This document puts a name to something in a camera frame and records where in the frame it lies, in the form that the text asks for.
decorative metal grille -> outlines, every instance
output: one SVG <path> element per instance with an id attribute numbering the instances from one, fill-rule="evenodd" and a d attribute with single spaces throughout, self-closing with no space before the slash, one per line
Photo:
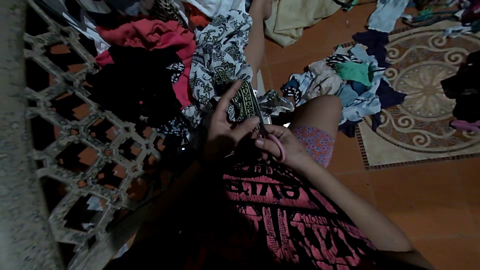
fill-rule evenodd
<path id="1" fill-rule="evenodd" d="M 152 197 L 153 181 L 142 179 L 144 166 L 151 159 L 160 160 L 157 144 L 164 136 L 155 129 L 136 131 L 134 124 L 89 100 L 83 88 L 85 75 L 98 68 L 85 37 L 51 19 L 32 0 L 27 2 L 46 28 L 29 33 L 27 25 L 24 34 L 24 96 L 36 176 L 50 210 L 48 222 L 68 269 L 102 269 L 136 232 L 145 214 L 143 205 Z M 52 55 L 57 45 L 70 51 Z M 75 73 L 56 61 L 58 57 L 83 63 L 75 65 L 79 70 Z M 139 197 L 129 187 L 140 181 L 147 188 Z"/>

knee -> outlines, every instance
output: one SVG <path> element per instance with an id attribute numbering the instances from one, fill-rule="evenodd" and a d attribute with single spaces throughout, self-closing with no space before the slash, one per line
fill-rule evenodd
<path id="1" fill-rule="evenodd" d="M 330 113 L 342 112 L 342 101 L 335 95 L 323 95 L 309 101 L 314 107 L 321 110 L 328 110 Z"/>

leg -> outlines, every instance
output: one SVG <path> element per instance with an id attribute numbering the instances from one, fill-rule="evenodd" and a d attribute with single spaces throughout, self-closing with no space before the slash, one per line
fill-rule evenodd
<path id="1" fill-rule="evenodd" d="M 296 108 L 295 116 L 288 128 L 316 127 L 335 139 L 341 115 L 342 103 L 337 96 L 319 96 Z"/>
<path id="2" fill-rule="evenodd" d="M 248 35 L 248 45 L 243 51 L 253 70 L 252 87 L 257 89 L 257 73 L 265 53 L 264 20 L 272 14 L 272 0 L 253 0 L 249 14 L 253 23 Z"/>
<path id="3" fill-rule="evenodd" d="M 327 167 L 342 114 L 340 99 L 333 95 L 316 97 L 295 112 L 290 130 L 312 158 Z"/>

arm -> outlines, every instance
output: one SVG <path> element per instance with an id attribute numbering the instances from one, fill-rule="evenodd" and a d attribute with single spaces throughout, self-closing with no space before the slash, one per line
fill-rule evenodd
<path id="1" fill-rule="evenodd" d="M 235 128 L 227 121 L 227 108 L 241 83 L 242 81 L 234 83 L 217 104 L 208 129 L 203 162 L 194 161 L 178 179 L 173 181 L 167 191 L 152 201 L 149 212 L 135 237 L 135 242 L 162 233 L 161 227 L 166 225 L 165 217 L 172 210 L 172 206 L 179 206 L 181 203 L 185 206 L 182 211 L 187 211 L 189 201 L 180 200 L 180 198 L 199 175 L 209 172 L 209 168 L 205 166 L 218 165 L 226 155 L 232 152 L 238 142 L 258 125 L 260 119 L 256 116 L 246 119 Z"/>
<path id="2" fill-rule="evenodd" d="M 284 163 L 307 178 L 315 188 L 342 208 L 375 247 L 385 251 L 382 252 L 385 259 L 433 269 L 396 225 L 370 203 L 344 186 L 326 168 L 315 162 L 289 129 L 273 125 L 267 125 L 266 128 L 284 146 L 287 153 Z M 255 144 L 274 157 L 280 156 L 276 144 L 268 139 L 259 138 Z"/>

hand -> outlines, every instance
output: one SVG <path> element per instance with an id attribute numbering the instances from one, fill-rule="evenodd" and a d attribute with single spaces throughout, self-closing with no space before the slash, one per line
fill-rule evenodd
<path id="1" fill-rule="evenodd" d="M 315 162 L 307 153 L 303 145 L 293 135 L 293 133 L 283 126 L 265 125 L 267 131 L 278 138 L 285 149 L 285 165 L 296 171 L 302 171 L 311 166 L 311 162 Z M 256 138 L 255 145 L 261 150 L 267 151 L 276 159 L 280 158 L 280 148 L 272 140 L 261 138 L 258 131 L 252 133 L 252 138 Z M 263 153 L 263 159 L 267 159 L 267 155 Z"/>
<path id="2" fill-rule="evenodd" d="M 233 128 L 233 124 L 227 121 L 228 106 L 238 89 L 240 89 L 241 84 L 241 80 L 236 81 L 218 101 L 210 121 L 210 128 L 208 129 L 204 153 L 205 160 L 219 160 L 231 153 L 238 142 L 250 134 L 260 122 L 258 117 L 252 116 Z"/>

